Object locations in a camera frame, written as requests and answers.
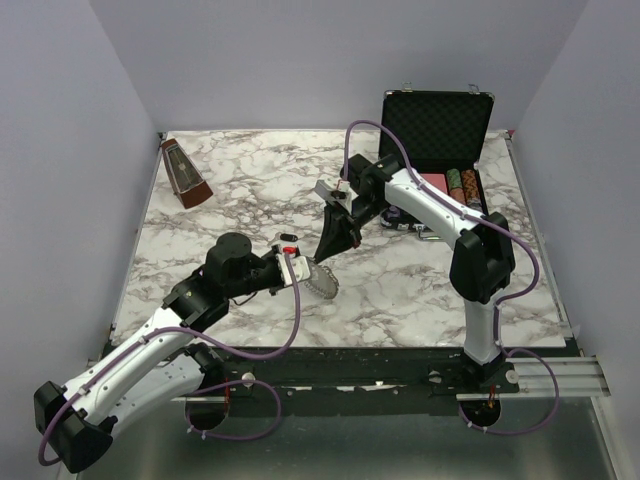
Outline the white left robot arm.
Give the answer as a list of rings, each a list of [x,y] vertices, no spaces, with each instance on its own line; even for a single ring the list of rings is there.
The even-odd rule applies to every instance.
[[[36,390],[39,463],[63,463],[69,472],[81,472],[159,405],[228,387],[210,346],[249,360],[256,356],[216,342],[206,330],[228,314],[232,299],[263,290],[297,290],[310,276],[309,261],[294,244],[276,243],[257,256],[245,235],[222,235],[204,264],[174,286],[126,341],[64,385],[48,381]]]

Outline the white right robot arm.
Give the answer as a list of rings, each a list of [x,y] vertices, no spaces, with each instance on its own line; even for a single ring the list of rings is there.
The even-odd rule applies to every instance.
[[[506,218],[465,207],[429,186],[394,155],[372,163],[358,154],[348,160],[348,169],[346,181],[332,186],[319,180],[314,187],[325,207],[313,260],[320,264],[358,248],[362,227],[390,206],[433,230],[453,252],[449,279],[464,299],[466,338],[460,379],[471,391],[485,390],[505,361],[496,344],[491,304],[509,285],[515,268]]]

